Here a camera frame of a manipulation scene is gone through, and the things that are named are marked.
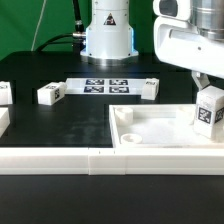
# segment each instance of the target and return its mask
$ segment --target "white plastic tray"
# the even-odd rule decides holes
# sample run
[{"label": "white plastic tray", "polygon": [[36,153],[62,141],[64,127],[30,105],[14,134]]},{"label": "white plastic tray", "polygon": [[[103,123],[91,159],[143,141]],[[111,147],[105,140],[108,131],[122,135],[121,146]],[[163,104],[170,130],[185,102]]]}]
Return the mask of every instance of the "white plastic tray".
[{"label": "white plastic tray", "polygon": [[123,105],[133,109],[133,123],[119,126],[115,119],[115,108],[110,106],[110,127],[114,148],[127,148],[121,144],[121,136],[128,133],[140,135],[141,144],[130,144],[130,148],[222,148],[224,149],[223,121],[217,126],[216,139],[211,140],[193,130],[193,125],[176,119],[178,108],[193,105]]}]

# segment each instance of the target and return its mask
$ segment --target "block with fiducial marker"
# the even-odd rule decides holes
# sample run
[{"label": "block with fiducial marker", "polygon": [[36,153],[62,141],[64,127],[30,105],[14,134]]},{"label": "block with fiducial marker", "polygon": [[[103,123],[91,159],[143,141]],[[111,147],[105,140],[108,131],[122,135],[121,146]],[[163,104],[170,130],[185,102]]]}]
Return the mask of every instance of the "block with fiducial marker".
[{"label": "block with fiducial marker", "polygon": [[8,108],[0,108],[0,137],[10,124]]},{"label": "block with fiducial marker", "polygon": [[10,82],[0,82],[0,105],[12,104]]},{"label": "block with fiducial marker", "polygon": [[224,135],[224,90],[209,86],[198,92],[194,131],[217,140],[217,136]]},{"label": "block with fiducial marker", "polygon": [[143,100],[155,100],[159,92],[159,79],[146,79],[142,88],[141,99]]},{"label": "block with fiducial marker", "polygon": [[38,103],[53,105],[65,96],[67,86],[64,82],[51,82],[37,90]]}]

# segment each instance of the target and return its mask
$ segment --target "black table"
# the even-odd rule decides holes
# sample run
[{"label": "black table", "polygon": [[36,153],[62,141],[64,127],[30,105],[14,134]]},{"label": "black table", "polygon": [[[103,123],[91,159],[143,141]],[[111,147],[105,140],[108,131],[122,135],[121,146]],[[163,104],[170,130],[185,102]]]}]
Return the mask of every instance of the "black table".
[{"label": "black table", "polygon": [[[190,72],[142,55],[137,64],[100,68],[70,53],[18,52],[0,63],[14,104],[3,147],[112,147],[110,104],[194,103]],[[66,96],[52,107],[37,104],[36,90],[68,77],[160,79],[154,102],[140,96]],[[222,80],[212,79],[219,87]],[[222,224],[223,176],[0,176],[4,224]]]},{"label": "black table", "polygon": [[[195,102],[196,88],[190,71],[162,64],[151,55],[121,67],[100,67],[80,62],[70,53],[18,52],[0,63],[1,80],[10,81],[14,104],[9,106],[11,125],[0,139],[8,147],[112,147],[109,105],[188,104]],[[66,95],[53,105],[37,103],[37,89],[67,78],[158,78],[155,101],[140,95]]]}]

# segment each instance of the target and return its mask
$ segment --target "green backdrop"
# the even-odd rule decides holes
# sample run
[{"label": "green backdrop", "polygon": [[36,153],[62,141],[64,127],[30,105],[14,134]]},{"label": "green backdrop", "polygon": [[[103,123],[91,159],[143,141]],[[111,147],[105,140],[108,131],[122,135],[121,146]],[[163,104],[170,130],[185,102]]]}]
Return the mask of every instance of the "green backdrop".
[{"label": "green backdrop", "polygon": [[[44,0],[0,0],[0,59],[15,51],[30,51]],[[79,0],[85,27],[91,22],[91,0]],[[130,0],[130,25],[135,30],[135,48],[153,51],[152,0]],[[35,48],[48,39],[74,31],[72,0],[47,0]],[[70,46],[46,50],[71,51]]]}]

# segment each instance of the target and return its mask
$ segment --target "black cable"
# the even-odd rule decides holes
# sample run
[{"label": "black cable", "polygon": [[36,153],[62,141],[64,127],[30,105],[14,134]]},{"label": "black cable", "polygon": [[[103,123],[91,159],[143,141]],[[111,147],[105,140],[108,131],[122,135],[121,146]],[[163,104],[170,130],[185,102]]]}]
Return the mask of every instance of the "black cable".
[{"label": "black cable", "polygon": [[46,42],[44,44],[42,44],[41,46],[39,46],[36,51],[42,51],[45,47],[47,47],[48,45],[54,45],[54,44],[80,44],[80,42],[74,42],[74,41],[60,41],[60,42]]},{"label": "black cable", "polygon": [[73,8],[75,13],[75,30],[77,32],[84,32],[78,0],[73,0]]},{"label": "black cable", "polygon": [[78,0],[73,0],[73,8],[74,8],[74,13],[75,13],[75,20],[76,21],[81,20],[81,13],[80,13]]},{"label": "black cable", "polygon": [[61,34],[61,35],[58,35],[56,37],[53,37],[53,38],[49,39],[48,41],[46,41],[41,46],[39,46],[36,49],[36,51],[42,51],[47,45],[53,44],[53,43],[57,43],[57,42],[54,42],[54,41],[59,40],[59,39],[62,39],[62,38],[66,38],[66,37],[73,37],[73,35],[72,35],[72,33],[66,33],[66,34]]},{"label": "black cable", "polygon": [[46,43],[50,43],[50,42],[53,42],[55,40],[59,40],[59,39],[65,38],[65,37],[73,37],[73,34],[72,33],[61,34],[61,35],[58,35],[56,37],[49,39]]}]

